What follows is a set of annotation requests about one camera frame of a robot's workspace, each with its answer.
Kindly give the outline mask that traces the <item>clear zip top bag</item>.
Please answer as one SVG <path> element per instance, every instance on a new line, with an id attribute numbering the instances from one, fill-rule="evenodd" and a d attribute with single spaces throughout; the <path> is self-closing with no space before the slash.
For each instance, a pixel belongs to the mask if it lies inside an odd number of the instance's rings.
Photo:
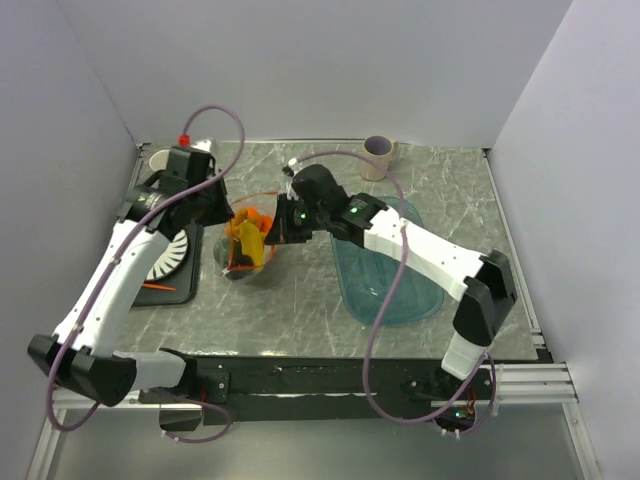
<path id="1" fill-rule="evenodd" d="M 274 223 L 277 196 L 277 191 L 259 192 L 231 203 L 234 216 L 219 230 L 213 247 L 222 277 L 247 282 L 272 260 L 276 247 L 265 239 Z"/>

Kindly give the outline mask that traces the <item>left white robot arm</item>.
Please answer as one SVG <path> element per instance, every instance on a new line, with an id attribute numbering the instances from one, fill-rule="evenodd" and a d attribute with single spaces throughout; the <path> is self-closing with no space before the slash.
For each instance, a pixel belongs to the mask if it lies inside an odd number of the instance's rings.
<path id="1" fill-rule="evenodd" d="M 119 352 L 124 321 L 154 263 L 189 225 L 228 222 L 232 210 L 223 181 L 193 193 L 162 211 L 128 246 L 122 243 L 137 222 L 171 196 L 208 179 L 215 159 L 211 141 L 170 149 L 164 171 L 127 192 L 116 214 L 108 247 L 79 300 L 51 335 L 34 336 L 29 357 L 44 373 L 58 367 L 55 383 L 106 406 L 131 391 L 163 388 L 184 402 L 198 390 L 196 362 L 173 351 Z"/>

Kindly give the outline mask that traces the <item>green lime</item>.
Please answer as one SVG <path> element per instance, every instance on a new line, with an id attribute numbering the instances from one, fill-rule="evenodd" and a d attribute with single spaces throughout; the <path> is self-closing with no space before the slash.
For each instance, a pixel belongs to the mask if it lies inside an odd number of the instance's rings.
<path id="1" fill-rule="evenodd" d="M 213 247 L 213 256 L 221 268 L 228 267 L 233 259 L 231 240 L 228 237 L 218 239 Z"/>

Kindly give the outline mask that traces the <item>dark purple plum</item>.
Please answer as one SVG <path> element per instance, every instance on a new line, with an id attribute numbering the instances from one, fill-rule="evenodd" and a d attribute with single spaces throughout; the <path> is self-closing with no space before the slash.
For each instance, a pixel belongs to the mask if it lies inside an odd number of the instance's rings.
<path id="1" fill-rule="evenodd" d="M 253 259 L 242 253 L 235 254 L 232 267 L 235 271 L 249 272 L 255 269 Z"/>

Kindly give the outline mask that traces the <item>yellow squash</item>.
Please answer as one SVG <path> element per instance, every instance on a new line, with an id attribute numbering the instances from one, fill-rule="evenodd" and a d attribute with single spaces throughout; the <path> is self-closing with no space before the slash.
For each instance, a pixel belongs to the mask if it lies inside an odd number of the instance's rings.
<path id="1" fill-rule="evenodd" d="M 264 244 L 262 233 L 256 226 L 245 222 L 240 226 L 239 236 L 242 254 L 250 256 L 256 267 L 264 262 Z"/>

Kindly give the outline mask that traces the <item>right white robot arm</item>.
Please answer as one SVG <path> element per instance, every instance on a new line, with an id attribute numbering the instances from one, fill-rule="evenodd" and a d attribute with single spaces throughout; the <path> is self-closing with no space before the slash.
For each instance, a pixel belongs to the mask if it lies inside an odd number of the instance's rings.
<path id="1" fill-rule="evenodd" d="M 316 231 L 382 254 L 421 274 L 457 301 L 454 334 L 437 375 L 439 390 L 460 398 L 472 371 L 513 308 L 517 293 L 506 255 L 483 255 L 458 246 L 407 220 L 404 205 L 390 206 L 369 194 L 348 195 L 320 164 L 283 169 L 286 190 L 266 234 L 268 245 L 300 244 Z"/>

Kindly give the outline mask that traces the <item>orange ginger root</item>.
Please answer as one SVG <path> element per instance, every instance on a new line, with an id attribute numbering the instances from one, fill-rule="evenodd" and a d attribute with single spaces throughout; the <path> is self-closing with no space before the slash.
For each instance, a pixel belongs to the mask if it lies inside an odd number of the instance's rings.
<path id="1" fill-rule="evenodd" d="M 245 222 L 249 222 L 256 226 L 262 234 L 267 234 L 271 230 L 273 219 L 268 215 L 261 214 L 255 208 L 241 208 L 236 212 L 235 216 L 231 220 L 231 234 L 235 237 L 239 237 L 240 226 Z"/>

